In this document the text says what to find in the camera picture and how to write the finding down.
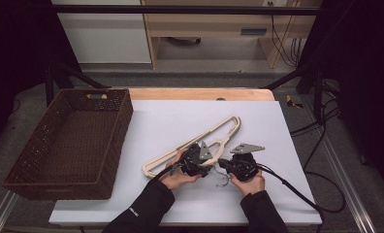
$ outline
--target black sleeve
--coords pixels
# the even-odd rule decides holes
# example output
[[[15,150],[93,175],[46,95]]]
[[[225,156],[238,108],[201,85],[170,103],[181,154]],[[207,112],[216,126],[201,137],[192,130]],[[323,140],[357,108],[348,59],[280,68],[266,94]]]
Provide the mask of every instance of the black sleeve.
[[[105,228],[103,233],[153,232],[175,197],[161,182],[147,185],[135,202]]]
[[[289,233],[266,191],[260,191],[253,195],[247,194],[241,200],[240,206],[249,221],[249,233]]]

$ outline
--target wire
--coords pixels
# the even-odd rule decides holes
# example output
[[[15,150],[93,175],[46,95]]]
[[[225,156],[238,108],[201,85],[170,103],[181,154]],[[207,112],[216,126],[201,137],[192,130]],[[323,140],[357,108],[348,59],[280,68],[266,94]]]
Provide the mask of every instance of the wire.
[[[281,177],[278,176],[277,173],[275,173],[271,168],[263,165],[263,164],[257,164],[258,168],[261,169],[262,171],[271,174],[272,176],[278,178],[282,184],[284,184],[286,187],[288,187],[293,193],[295,193],[297,196],[299,196],[302,200],[304,200],[310,207],[315,209],[318,213],[319,216],[322,219],[322,224],[318,225],[316,232],[319,233],[322,230],[322,226],[325,223],[325,216],[323,215],[323,209],[320,208],[318,205],[315,203],[311,202],[309,199],[307,199],[303,194],[301,194],[297,189],[295,189],[290,183],[282,179]]]
[[[318,174],[318,173],[315,173],[315,172],[304,172],[305,174],[307,175],[313,175],[313,176],[317,176],[317,177],[320,177],[324,180],[326,180],[327,182],[331,183],[340,193],[341,195],[341,199],[342,199],[342,204],[340,205],[340,207],[338,209],[335,209],[335,210],[329,210],[329,209],[326,209],[326,208],[323,208],[321,206],[319,206],[319,208],[321,208],[323,211],[325,212],[328,212],[328,213],[332,213],[332,214],[337,214],[337,213],[340,213],[342,212],[345,207],[346,207],[346,198],[345,198],[345,195],[343,194],[342,190],[340,189],[339,185],[337,185],[335,182],[333,182],[331,179],[321,175],[321,174]]]
[[[291,43],[291,59],[295,61],[296,64],[296,44],[297,44],[297,38],[292,39]]]
[[[163,175],[165,175],[167,172],[169,172],[172,168],[174,167],[174,165],[170,165],[168,166],[167,168],[165,168],[164,170],[162,170],[160,173],[158,173],[158,175],[156,175],[154,178],[152,178],[152,180],[150,180],[146,187],[152,185],[153,183],[157,182]]]
[[[337,98],[332,98],[332,99],[326,101],[325,104],[323,104],[323,105],[326,106],[326,105],[328,105],[329,103],[334,102],[334,101],[336,102],[336,101],[337,101]]]
[[[331,119],[331,118],[333,118],[333,117],[336,117],[336,116],[338,116],[338,115],[339,115],[339,112],[337,112],[336,114],[331,115],[331,116],[329,116],[329,114],[327,114],[326,121],[328,121],[329,119]],[[318,126],[316,126],[316,127],[314,127],[314,128],[308,129],[308,130],[306,130],[306,131],[304,131],[304,132],[302,132],[302,133],[299,133],[299,134],[296,134],[296,135],[291,135],[291,137],[292,137],[292,138],[295,138],[295,137],[302,136],[303,134],[305,134],[305,133],[307,133],[307,132],[310,132],[310,131],[312,131],[312,130],[318,129],[318,128],[320,128],[321,126],[322,126],[322,125],[318,125]]]
[[[279,52],[280,57],[282,57],[282,60],[283,60],[283,62],[285,62],[286,65],[295,67],[295,64],[293,63],[293,61],[291,61],[291,60],[289,59],[288,54],[286,53],[286,50],[285,50],[285,48],[283,47],[282,42],[280,41],[279,35],[277,35],[277,32],[276,32],[276,30],[275,30],[275,28],[274,28],[274,19],[273,19],[273,15],[271,15],[271,19],[272,19],[272,42],[273,42],[274,47],[277,49],[277,52]],[[290,63],[292,63],[292,64],[288,64],[288,62],[286,61],[285,57],[282,55],[282,52],[280,51],[280,48],[276,45],[276,42],[274,41],[274,36],[273,36],[273,34],[276,34],[276,37],[277,37],[276,39],[279,41],[280,47],[282,48],[283,53],[284,53],[285,56],[286,56],[286,59],[290,60]]]
[[[327,119],[332,118],[332,116],[329,116],[329,115],[330,115],[333,111],[338,110],[338,109],[339,109],[339,108],[334,108],[334,109],[330,110],[327,114],[324,115],[324,117],[326,117]],[[302,132],[302,131],[304,131],[304,130],[306,130],[306,129],[309,129],[310,127],[312,127],[312,126],[314,126],[314,125],[316,125],[316,124],[319,124],[319,121],[316,120],[316,121],[312,122],[311,124],[309,124],[309,125],[307,125],[307,126],[304,126],[304,127],[300,128],[300,129],[296,129],[296,130],[294,130],[294,131],[291,131],[290,134],[293,135],[293,134]]]
[[[326,109],[326,107],[327,107],[327,105],[328,105],[329,103],[334,102],[334,101],[336,101],[336,100],[337,100],[336,98],[331,99],[331,100],[327,101],[327,102],[323,105],[323,107],[322,107],[322,117],[321,117],[321,118],[323,119],[323,120],[322,120],[323,131],[322,131],[321,136],[319,137],[318,142],[316,143],[315,147],[313,148],[312,152],[310,153],[309,157],[307,158],[306,163],[304,164],[304,171],[306,170],[306,166],[307,166],[307,164],[309,163],[310,159],[313,157],[313,154],[315,154],[316,150],[318,149],[318,147],[319,147],[320,143],[322,142],[323,137],[324,137],[324,135],[325,135],[325,133],[326,133],[325,109]]]
[[[298,50],[297,50],[297,66],[299,65],[299,62],[301,60],[301,48],[302,48],[302,38],[298,41]]]

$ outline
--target wicker basket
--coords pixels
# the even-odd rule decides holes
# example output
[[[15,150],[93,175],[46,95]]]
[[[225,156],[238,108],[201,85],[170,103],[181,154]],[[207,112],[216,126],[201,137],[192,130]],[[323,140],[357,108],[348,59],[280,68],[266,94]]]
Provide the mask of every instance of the wicker basket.
[[[30,200],[109,199],[133,113],[127,89],[65,89],[3,186]]]

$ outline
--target wall outlet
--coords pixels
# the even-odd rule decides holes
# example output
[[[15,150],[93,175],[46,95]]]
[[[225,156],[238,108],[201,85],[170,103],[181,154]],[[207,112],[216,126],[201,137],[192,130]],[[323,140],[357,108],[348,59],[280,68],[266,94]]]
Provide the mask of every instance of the wall outlet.
[[[262,7],[269,7],[268,3],[272,3],[273,7],[285,7],[288,0],[264,0]]]

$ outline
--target black curtain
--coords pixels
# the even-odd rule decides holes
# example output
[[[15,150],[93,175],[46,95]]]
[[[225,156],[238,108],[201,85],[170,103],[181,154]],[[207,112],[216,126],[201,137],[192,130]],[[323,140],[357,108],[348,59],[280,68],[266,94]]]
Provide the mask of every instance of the black curtain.
[[[324,3],[335,7],[339,1]],[[301,63],[311,59],[325,28],[337,21],[317,18]],[[324,79],[338,80],[344,121],[362,159],[376,166],[384,179],[384,1],[355,0],[328,41],[319,69]],[[313,82],[313,74],[305,74],[300,84],[308,89]]]
[[[0,0],[0,132],[12,113],[14,98],[21,91],[45,82],[49,65],[80,66],[56,13],[33,12],[31,4],[50,0]],[[68,77],[56,76],[63,87]]]

